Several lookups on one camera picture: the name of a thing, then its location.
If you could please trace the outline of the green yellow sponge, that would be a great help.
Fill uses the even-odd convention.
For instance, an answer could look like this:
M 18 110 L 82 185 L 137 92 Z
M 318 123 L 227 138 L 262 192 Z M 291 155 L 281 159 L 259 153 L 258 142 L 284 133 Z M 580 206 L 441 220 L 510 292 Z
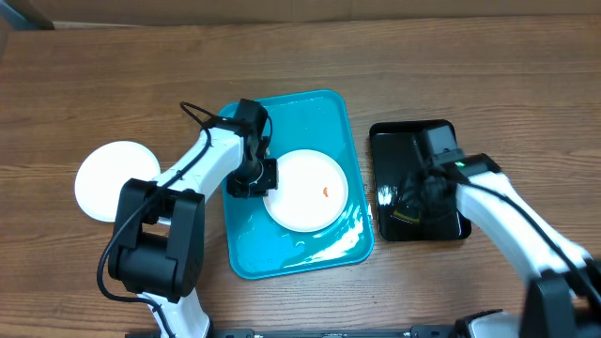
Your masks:
M 399 212 L 394 211 L 392 217 L 405 223 L 419 223 L 421 221 L 420 212 Z

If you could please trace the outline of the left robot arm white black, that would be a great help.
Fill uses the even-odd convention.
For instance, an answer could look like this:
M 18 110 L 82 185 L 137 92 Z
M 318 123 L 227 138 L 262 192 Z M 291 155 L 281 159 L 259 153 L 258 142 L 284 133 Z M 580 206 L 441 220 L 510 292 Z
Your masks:
M 267 113 L 212 116 L 197 143 L 167 172 L 129 179 L 120 191 L 114 233 L 100 256 L 97 284 L 109 300 L 143 303 L 157 337 L 204 337 L 210 321 L 195 286 L 204 257 L 205 204 L 220 183 L 235 198 L 277 187 L 267 157 Z

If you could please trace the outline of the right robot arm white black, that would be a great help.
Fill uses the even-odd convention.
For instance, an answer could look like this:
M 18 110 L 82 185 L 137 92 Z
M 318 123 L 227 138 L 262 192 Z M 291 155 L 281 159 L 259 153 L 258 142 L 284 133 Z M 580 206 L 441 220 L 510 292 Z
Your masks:
M 521 315 L 491 310 L 465 316 L 450 336 L 599 336 L 599 262 L 537 214 L 486 154 L 425 160 L 402 180 L 396 211 L 423 225 L 460 214 L 490 238 L 527 287 Z

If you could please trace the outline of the white plate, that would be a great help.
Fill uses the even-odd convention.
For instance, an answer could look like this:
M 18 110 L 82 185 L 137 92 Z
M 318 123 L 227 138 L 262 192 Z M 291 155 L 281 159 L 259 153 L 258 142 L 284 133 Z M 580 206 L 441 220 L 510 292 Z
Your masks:
M 90 218 L 112 223 L 123 185 L 131 178 L 150 180 L 160 172 L 156 156 L 145 146 L 131 141 L 106 144 L 81 164 L 74 181 L 76 201 Z
M 278 186 L 263 198 L 264 206 L 283 228 L 300 233 L 322 230 L 343 213 L 349 195 L 342 167 L 311 149 L 277 159 Z

